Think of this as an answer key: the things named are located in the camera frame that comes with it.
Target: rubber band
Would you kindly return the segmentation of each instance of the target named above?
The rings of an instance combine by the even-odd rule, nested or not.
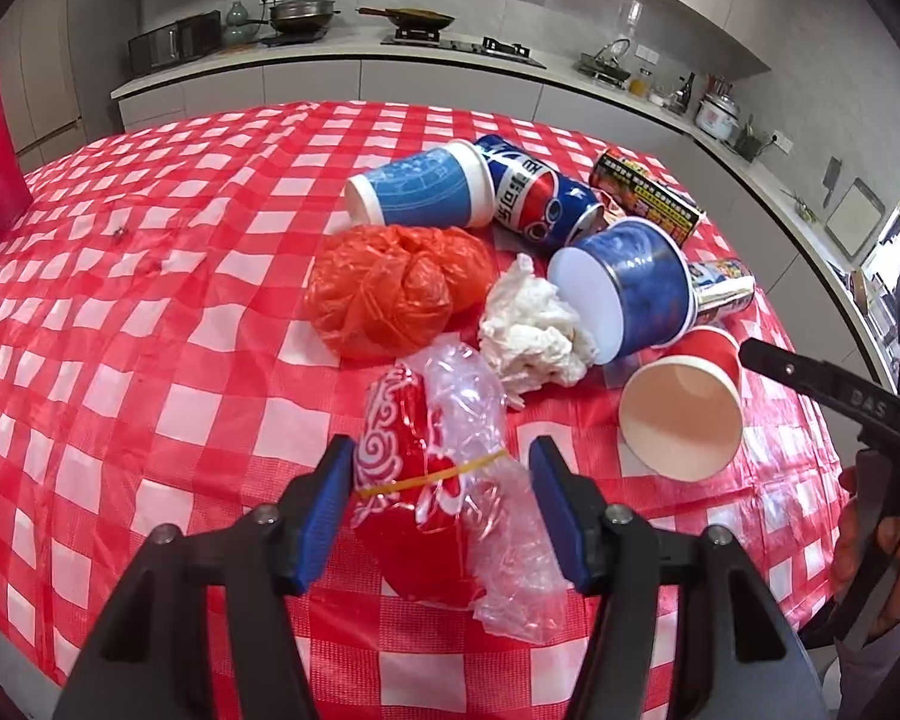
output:
[[[434,471],[434,473],[428,473],[426,476],[416,476],[413,477],[413,479],[401,479],[397,482],[388,482],[386,485],[376,485],[375,488],[357,490],[357,495],[359,495],[360,498],[372,498],[374,495],[400,493],[401,490],[426,487],[426,485],[432,485],[434,482],[442,482],[445,479],[453,479],[455,476],[460,476],[462,473],[469,473],[470,471],[482,469],[485,466],[489,466],[492,461],[499,460],[507,454],[508,452],[505,449],[501,449],[499,452],[494,452],[492,455],[487,455],[477,460],[471,460],[469,463],[464,463],[462,466],[453,466],[451,469]]]

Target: blue paper cup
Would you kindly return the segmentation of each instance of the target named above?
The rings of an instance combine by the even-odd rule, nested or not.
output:
[[[645,218],[624,218],[559,250],[547,278],[596,341],[598,365],[675,343],[697,313],[677,244]]]
[[[480,149],[461,140],[355,175],[343,197],[354,224],[446,229],[493,220],[490,169]]]

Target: blue gripper pad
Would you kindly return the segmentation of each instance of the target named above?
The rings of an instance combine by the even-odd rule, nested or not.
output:
[[[571,473],[549,436],[530,445],[530,480],[564,578],[580,594],[599,593],[611,555],[601,524],[607,503],[597,485]]]
[[[277,507],[288,550],[275,573],[303,595],[323,574],[353,488],[354,442],[335,436],[312,473],[290,482]]]

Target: sleeve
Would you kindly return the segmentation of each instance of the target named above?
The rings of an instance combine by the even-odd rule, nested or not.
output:
[[[900,622],[859,652],[837,642],[842,696],[838,720],[854,720],[863,711],[899,656]]]

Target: tablecloth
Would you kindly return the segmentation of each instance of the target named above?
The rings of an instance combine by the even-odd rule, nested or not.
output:
[[[63,683],[146,533],[224,527],[359,435],[380,367],[338,360],[301,317],[309,268],[348,227],[354,172],[499,133],[586,178],[601,141],[500,116],[375,103],[257,108],[109,138],[29,176],[34,205],[0,244],[0,630]],[[706,199],[699,199],[706,207]],[[520,242],[479,233],[506,269]],[[730,256],[711,223],[691,260]],[[737,338],[789,346],[762,293]],[[474,317],[450,332],[474,338]],[[818,407],[747,374],[744,445],[698,485],[659,478],[618,442],[620,392],[592,370],[509,415],[508,445],[554,437],[658,526],[737,533],[794,625],[828,594],[842,504]],[[211,597],[221,716],[238,716],[223,604]],[[405,602],[344,528],[290,617],[324,718],[562,716],[594,608],[569,594],[562,635],[530,647],[467,613]],[[665,714],[676,597],[660,600],[648,717]]]

